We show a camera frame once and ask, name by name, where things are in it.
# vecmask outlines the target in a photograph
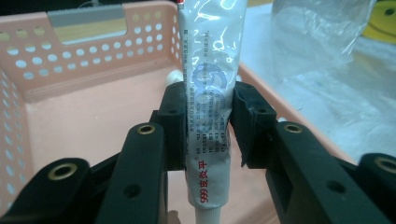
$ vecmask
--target white tube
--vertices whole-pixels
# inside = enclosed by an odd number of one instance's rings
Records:
[[[230,186],[228,120],[247,0],[179,0],[187,90],[186,179],[197,224],[219,224]]]

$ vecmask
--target tube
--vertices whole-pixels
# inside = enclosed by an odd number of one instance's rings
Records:
[[[247,0],[178,0],[187,94],[186,180],[197,224],[219,224],[230,187],[233,87]]]

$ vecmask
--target black mechanical part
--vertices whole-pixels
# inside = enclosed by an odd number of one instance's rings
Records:
[[[396,223],[396,159],[382,153],[361,157],[353,178],[384,214]]]
[[[163,128],[133,127],[125,140],[95,223],[167,222]]]
[[[270,137],[263,136],[276,123],[275,110],[253,86],[236,82],[230,122],[242,152],[242,166],[265,169],[271,152],[267,149]]]
[[[0,223],[78,223],[91,189],[90,166],[86,161],[55,161],[34,176]]]
[[[154,111],[150,119],[150,122],[159,123],[164,129],[167,171],[184,170],[186,167],[186,103],[184,82],[169,85],[160,109]]]
[[[390,223],[307,128],[280,122],[271,133],[266,178],[282,223]]]
[[[80,159],[43,168],[0,223],[166,223],[166,170],[184,168],[183,88],[167,89],[151,116],[156,123],[133,127],[120,154],[91,169]],[[244,83],[235,85],[231,123],[242,164],[267,169],[282,223],[396,223],[395,158],[365,155],[359,166],[336,159],[303,125],[278,123],[273,108]]]

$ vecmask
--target screw hole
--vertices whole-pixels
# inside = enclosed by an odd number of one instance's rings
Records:
[[[137,132],[140,134],[151,134],[154,133],[155,127],[152,125],[143,125],[139,129],[137,129]]]
[[[303,132],[303,130],[300,127],[298,127],[296,125],[292,125],[292,124],[285,125],[284,128],[286,131],[288,131],[290,133],[302,133]]]
[[[62,180],[71,176],[77,170],[77,166],[74,163],[64,163],[52,168],[49,171],[48,178],[50,180]]]
[[[396,161],[388,158],[378,157],[375,159],[375,164],[379,168],[396,175]]]
[[[327,188],[336,193],[345,193],[347,191],[344,185],[334,180],[327,182]]]
[[[140,194],[140,187],[138,185],[130,185],[124,189],[124,195],[126,198],[132,199]]]
[[[177,110],[175,110],[175,109],[168,110],[168,113],[169,113],[169,114],[176,114],[176,113],[177,113]]]
[[[254,111],[258,114],[265,114],[267,111],[263,108],[256,108]]]

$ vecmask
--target basket hole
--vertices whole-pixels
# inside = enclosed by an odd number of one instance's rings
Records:
[[[5,136],[4,136],[4,139],[6,140],[6,143],[7,143],[9,146],[12,146],[12,140],[11,140],[11,138],[10,138],[8,135],[5,135]]]
[[[136,44],[137,45],[141,45],[142,43],[143,43],[142,38],[139,37],[139,38],[136,39]]]
[[[116,58],[117,58],[117,59],[122,59],[122,58],[123,58],[123,54],[122,54],[122,53],[118,53],[118,54],[116,55]]]
[[[79,65],[81,65],[81,67],[88,67],[88,61],[82,61]]]
[[[151,43],[151,42],[152,42],[152,36],[151,36],[151,35],[149,35],[149,36],[146,38],[146,42],[148,42],[148,43]]]
[[[12,95],[14,96],[15,99],[18,99],[18,98],[20,97],[20,96],[18,95],[18,93],[15,92],[15,91],[12,92]]]
[[[0,32],[0,41],[8,42],[9,34],[6,32]]]
[[[35,52],[35,46],[34,46],[33,44],[27,44],[27,45],[25,46],[25,50],[26,50],[27,52],[33,53],[33,52]]]
[[[35,34],[36,34],[36,35],[38,35],[38,36],[43,36],[45,33],[46,33],[46,31],[44,30],[43,27],[37,26],[37,27],[35,28]]]
[[[15,175],[14,169],[12,169],[12,167],[10,167],[9,165],[6,166],[6,171],[7,174],[11,177]]]
[[[1,81],[1,84],[2,84],[4,87],[8,88],[8,84],[7,84],[4,80]]]
[[[120,42],[114,43],[114,49],[119,49],[120,47],[121,47],[121,43]]]
[[[111,62],[111,60],[113,60],[113,57],[111,57],[110,55],[107,55],[107,56],[105,57],[105,61],[106,61],[106,62]]]
[[[22,184],[26,183],[26,177],[24,175],[20,175],[20,181]]]
[[[36,64],[36,65],[40,65],[40,64],[43,63],[43,60],[42,60],[41,58],[39,58],[39,57],[34,57],[34,58],[32,59],[32,63],[33,63],[33,64]]]
[[[145,19],[145,21],[149,21],[151,19],[151,15],[150,14],[145,14],[143,16],[143,18]]]
[[[13,184],[7,183],[7,191],[10,195],[15,195],[16,190]]]
[[[76,54],[77,54],[77,56],[84,56],[84,54],[85,54],[85,51],[84,51],[84,49],[78,49],[78,50],[76,50]]]
[[[95,46],[90,47],[90,53],[94,54],[98,51],[98,49]]]
[[[70,63],[70,64],[67,65],[67,68],[69,70],[75,70],[76,69],[76,64],[75,63]]]
[[[161,18],[162,15],[163,15],[163,14],[161,13],[161,11],[156,11],[156,12],[154,13],[154,18],[155,18],[156,20],[159,20],[159,19]]]
[[[9,124],[7,122],[4,122],[4,127],[6,128],[7,132],[10,133],[12,131],[11,126],[9,126]]]
[[[128,57],[134,57],[134,51],[133,50],[129,50],[128,52],[126,52],[126,56]]]
[[[20,104],[17,102],[17,101],[13,101],[13,103],[14,103],[14,105],[15,105],[15,107],[20,107]]]
[[[161,23],[155,24],[155,29],[156,29],[157,31],[160,31],[162,28],[163,28],[163,25],[162,25]]]
[[[3,94],[4,94],[4,96],[6,96],[7,98],[9,97],[8,91],[6,91],[5,89],[3,89]]]
[[[15,114],[15,117],[18,118],[18,119],[21,117],[21,113],[20,113],[20,111],[18,111],[18,110],[16,110],[16,111],[14,112],[14,114]],[[21,128],[21,124],[20,124],[19,121],[15,121],[15,125],[16,125],[19,129]]]
[[[134,14],[134,15],[132,16],[132,21],[134,21],[134,22],[140,21],[140,16],[139,16],[138,14]]]
[[[20,51],[17,48],[10,46],[7,48],[7,53],[9,55],[15,56],[15,55],[18,55],[20,53]]]
[[[25,31],[23,29],[17,30],[17,37],[19,37],[19,38],[27,38],[27,36],[28,36],[27,31]]]
[[[42,49],[52,49],[52,45],[51,45],[51,43],[48,42],[48,41],[43,41],[43,42],[41,43],[41,48],[42,48]]]
[[[152,30],[151,25],[147,25],[145,30],[146,30],[147,33],[151,32],[151,30]]]
[[[24,152],[23,147],[21,147],[21,146],[17,146],[17,150],[21,154],[23,154],[23,152]]]
[[[94,64],[99,64],[99,63],[100,63],[100,58],[94,58],[94,59],[92,60],[92,62],[93,62]]]
[[[62,56],[64,57],[64,59],[70,59],[72,57],[72,54],[69,51],[65,51],[64,53],[62,53]]]
[[[22,169],[24,169],[24,168],[26,167],[24,161],[21,160],[21,159],[18,160],[18,165],[19,165]]]
[[[19,68],[25,68],[26,65],[27,65],[26,61],[24,61],[24,60],[17,60],[17,61],[15,62],[15,64],[16,64],[17,67],[19,67]]]
[[[54,63],[54,62],[58,61],[58,57],[57,57],[55,54],[50,54],[50,55],[48,56],[48,60],[49,60],[50,62]]]
[[[42,77],[46,77],[49,74],[49,70],[48,69],[40,69],[40,71],[38,72],[38,74]]]
[[[108,44],[102,45],[102,50],[103,51],[108,51],[110,49],[110,46]]]
[[[23,73],[23,77],[27,80],[32,80],[35,78],[35,75],[32,72],[25,72]]]
[[[14,160],[14,155],[13,155],[12,152],[9,151],[8,149],[6,149],[6,157],[7,157],[7,159],[9,159],[10,161]]]
[[[132,40],[125,40],[125,47],[131,47],[132,46]]]
[[[61,66],[55,66],[55,67],[53,68],[53,71],[54,71],[55,73],[62,73],[63,70],[64,70],[64,69],[63,69]]]
[[[7,118],[7,119],[10,119],[11,118],[11,115],[9,114],[9,112],[8,111],[4,111],[4,116]]]
[[[3,99],[3,105],[5,105],[6,108],[9,108],[9,102],[6,99]]]
[[[158,41],[163,40],[163,35],[157,35],[156,39],[157,39]]]
[[[140,28],[139,26],[136,26],[136,27],[134,28],[134,33],[135,33],[136,35],[139,35],[141,32],[142,32],[142,28]]]

